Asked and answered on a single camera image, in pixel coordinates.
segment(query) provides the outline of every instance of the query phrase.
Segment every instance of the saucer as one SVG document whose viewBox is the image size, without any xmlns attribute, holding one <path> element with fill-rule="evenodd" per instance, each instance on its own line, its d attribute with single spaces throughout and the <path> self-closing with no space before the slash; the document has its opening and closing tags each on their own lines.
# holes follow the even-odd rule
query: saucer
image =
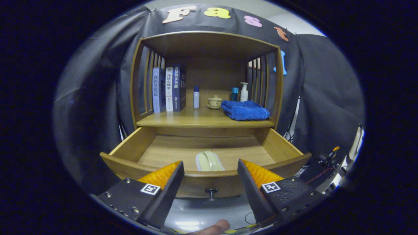
<svg viewBox="0 0 418 235">
<path fill-rule="evenodd" d="M 210 108 L 210 109 L 220 109 L 221 107 L 219 106 L 219 107 L 212 107 L 212 106 L 209 106 L 209 104 L 207 105 L 208 106 L 208 108 Z"/>
</svg>

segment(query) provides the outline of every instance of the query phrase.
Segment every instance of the wooden cabinet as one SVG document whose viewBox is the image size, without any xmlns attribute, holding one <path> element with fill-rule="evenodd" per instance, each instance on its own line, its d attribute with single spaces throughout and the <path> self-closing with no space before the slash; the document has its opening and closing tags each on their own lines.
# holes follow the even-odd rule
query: wooden cabinet
<svg viewBox="0 0 418 235">
<path fill-rule="evenodd" d="M 139 73 L 144 48 L 145 71 Z M 266 55 L 273 53 L 277 73 L 274 94 L 269 94 Z M 243 193 L 237 164 L 242 158 L 282 177 L 294 175 L 310 154 L 302 154 L 274 129 L 279 121 L 282 97 L 280 48 L 257 39 L 231 33 L 186 31 L 167 33 L 138 42 L 131 71 L 130 97 L 136 131 L 102 159 L 120 177 L 133 179 L 171 164 L 184 162 L 185 177 L 178 197 L 207 197 L 207 187 L 218 189 L 217 197 Z M 249 74 L 248 63 L 252 63 Z M 180 112 L 153 113 L 151 73 L 153 67 L 181 63 L 186 68 L 186 107 Z M 206 107 L 207 98 L 218 95 L 230 100 L 232 87 L 250 82 L 249 99 L 266 107 L 274 96 L 271 117 L 261 121 L 235 121 L 222 110 Z M 192 107 L 193 88 L 200 88 L 200 108 Z M 196 155 L 215 152 L 225 171 L 197 171 Z"/>
</svg>

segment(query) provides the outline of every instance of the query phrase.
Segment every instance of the folded towel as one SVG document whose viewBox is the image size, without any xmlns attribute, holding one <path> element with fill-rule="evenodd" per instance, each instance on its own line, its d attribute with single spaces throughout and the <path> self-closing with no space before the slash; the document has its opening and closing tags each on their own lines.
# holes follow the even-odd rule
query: folded towel
<svg viewBox="0 0 418 235">
<path fill-rule="evenodd" d="M 237 121 L 265 120 L 270 117 L 267 109 L 254 103 L 252 100 L 243 102 L 224 100 L 221 103 L 221 107 L 228 117 Z"/>
</svg>

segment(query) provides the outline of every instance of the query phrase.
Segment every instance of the yellow letter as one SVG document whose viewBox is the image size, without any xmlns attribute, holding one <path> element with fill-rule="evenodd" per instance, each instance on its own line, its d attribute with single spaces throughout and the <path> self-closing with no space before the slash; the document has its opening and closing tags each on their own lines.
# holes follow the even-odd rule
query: yellow letter
<svg viewBox="0 0 418 235">
<path fill-rule="evenodd" d="M 229 15 L 229 11 L 223 8 L 208 8 L 207 11 L 204 13 L 207 16 L 219 17 L 223 19 L 229 19 L 231 16 Z"/>
<path fill-rule="evenodd" d="M 286 42 L 288 42 L 289 41 L 289 39 L 285 36 L 286 35 L 286 33 L 285 32 L 283 32 L 283 30 L 281 29 L 281 28 L 278 28 L 278 27 L 274 27 L 276 30 L 277 30 L 277 33 L 279 34 L 279 36 L 281 37 L 281 38 L 283 38 L 283 40 L 285 40 Z"/>
<path fill-rule="evenodd" d="M 196 8 L 197 8 L 196 6 L 188 6 L 188 7 L 182 7 L 182 8 L 169 10 L 167 11 L 168 12 L 167 19 L 163 20 L 163 24 L 181 20 L 183 19 L 183 17 L 180 15 L 186 16 L 190 13 L 190 10 L 195 10 Z"/>
</svg>

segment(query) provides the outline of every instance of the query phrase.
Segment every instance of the white pump bottle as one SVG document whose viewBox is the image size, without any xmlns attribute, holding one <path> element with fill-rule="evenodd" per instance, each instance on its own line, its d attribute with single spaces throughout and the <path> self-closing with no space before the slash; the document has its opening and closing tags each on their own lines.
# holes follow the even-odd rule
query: white pump bottle
<svg viewBox="0 0 418 235">
<path fill-rule="evenodd" d="M 240 96 L 240 101 L 247 101 L 248 100 L 248 91 L 247 91 L 247 85 L 246 82 L 241 82 L 242 84 L 242 91 Z"/>
</svg>

